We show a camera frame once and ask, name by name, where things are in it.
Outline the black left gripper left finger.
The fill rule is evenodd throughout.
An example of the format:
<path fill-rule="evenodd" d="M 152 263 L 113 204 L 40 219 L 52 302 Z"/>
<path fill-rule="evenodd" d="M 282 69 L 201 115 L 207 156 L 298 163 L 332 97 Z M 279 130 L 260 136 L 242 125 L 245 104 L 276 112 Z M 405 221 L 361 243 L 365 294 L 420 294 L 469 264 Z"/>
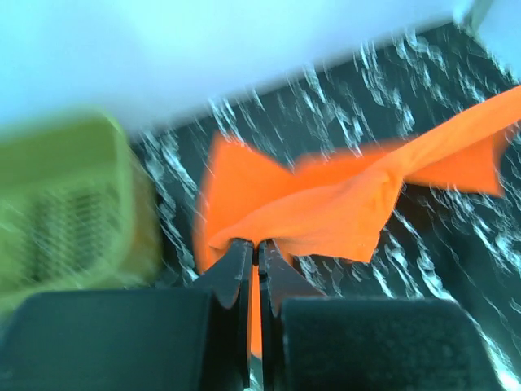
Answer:
<path fill-rule="evenodd" d="M 1 341 L 2 389 L 246 389 L 252 261 L 236 240 L 188 288 L 30 297 Z"/>

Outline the orange t shirt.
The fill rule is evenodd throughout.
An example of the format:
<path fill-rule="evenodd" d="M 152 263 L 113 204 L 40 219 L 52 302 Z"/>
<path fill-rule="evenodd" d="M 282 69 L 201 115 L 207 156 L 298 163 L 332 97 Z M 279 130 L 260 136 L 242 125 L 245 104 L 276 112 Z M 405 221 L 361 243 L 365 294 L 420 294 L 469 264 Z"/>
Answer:
<path fill-rule="evenodd" d="M 199 271 L 234 239 L 271 239 L 285 261 L 322 255 L 368 262 L 405 184 L 501 196 L 500 159 L 520 118 L 513 88 L 418 137 L 302 156 L 293 169 L 215 134 L 193 222 Z"/>

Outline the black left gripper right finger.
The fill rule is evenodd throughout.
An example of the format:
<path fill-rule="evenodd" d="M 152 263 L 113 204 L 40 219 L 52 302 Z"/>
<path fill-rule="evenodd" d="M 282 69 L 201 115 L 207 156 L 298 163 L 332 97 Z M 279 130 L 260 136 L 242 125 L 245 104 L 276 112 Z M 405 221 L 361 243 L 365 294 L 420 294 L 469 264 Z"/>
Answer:
<path fill-rule="evenodd" d="M 440 299 L 327 297 L 257 251 L 267 390 L 499 390 L 479 333 Z"/>

